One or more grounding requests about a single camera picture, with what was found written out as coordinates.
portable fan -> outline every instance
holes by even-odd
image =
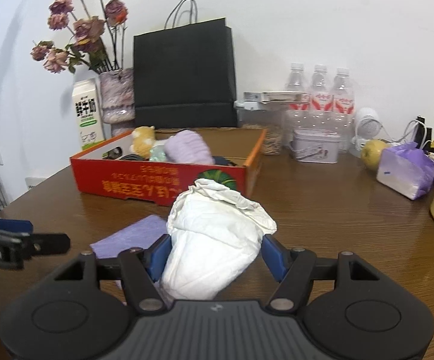
[[[360,157],[365,144],[374,138],[382,128],[379,114],[373,108],[360,108],[355,114],[355,137],[352,139],[352,154]]]

bottle cap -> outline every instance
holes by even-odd
[[[292,62],[292,64],[290,65],[290,68],[293,71],[302,71],[304,69],[304,64]]]
[[[344,76],[348,76],[349,71],[346,67],[338,67],[337,68],[337,74],[342,74]]]
[[[315,71],[323,71],[327,72],[327,67],[324,64],[316,64],[315,65]]]

lavender towel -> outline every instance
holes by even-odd
[[[167,158],[177,164],[214,164],[206,142],[194,131],[184,130],[171,136],[164,148]]]
[[[107,238],[91,244],[97,258],[108,259],[117,257],[124,250],[139,247],[147,249],[161,235],[167,233],[167,222],[160,216],[150,215],[125,227]]]

white cloth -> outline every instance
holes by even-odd
[[[262,206],[213,180],[181,193],[167,221],[172,252],[160,281],[175,299],[212,299],[257,257],[277,230]]]

yellow fruit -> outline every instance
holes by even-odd
[[[378,139],[369,140],[360,152],[360,158],[364,162],[365,166],[373,171],[377,171],[380,163],[380,156],[382,150],[388,147],[388,145]]]

